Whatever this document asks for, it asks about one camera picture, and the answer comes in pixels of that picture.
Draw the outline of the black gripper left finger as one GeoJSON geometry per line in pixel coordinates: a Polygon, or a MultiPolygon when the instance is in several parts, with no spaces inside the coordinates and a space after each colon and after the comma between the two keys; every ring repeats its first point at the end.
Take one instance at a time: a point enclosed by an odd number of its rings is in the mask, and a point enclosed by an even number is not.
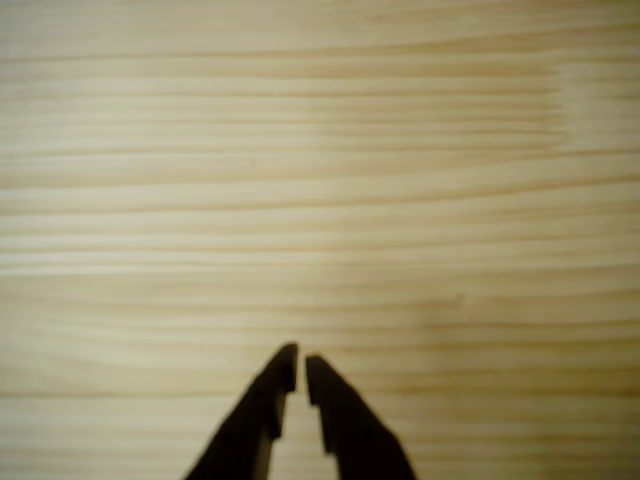
{"type": "Polygon", "coordinates": [[[296,390],[298,345],[283,345],[254,378],[186,475],[188,480],[265,479],[296,390]]]}

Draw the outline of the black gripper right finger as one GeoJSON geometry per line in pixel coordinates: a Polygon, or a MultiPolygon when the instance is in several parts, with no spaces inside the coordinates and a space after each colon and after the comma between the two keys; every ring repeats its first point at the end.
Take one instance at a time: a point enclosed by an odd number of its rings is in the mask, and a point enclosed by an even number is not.
{"type": "Polygon", "coordinates": [[[305,359],[310,404],[318,409],[324,450],[340,479],[414,479],[398,438],[322,356],[305,359]]]}

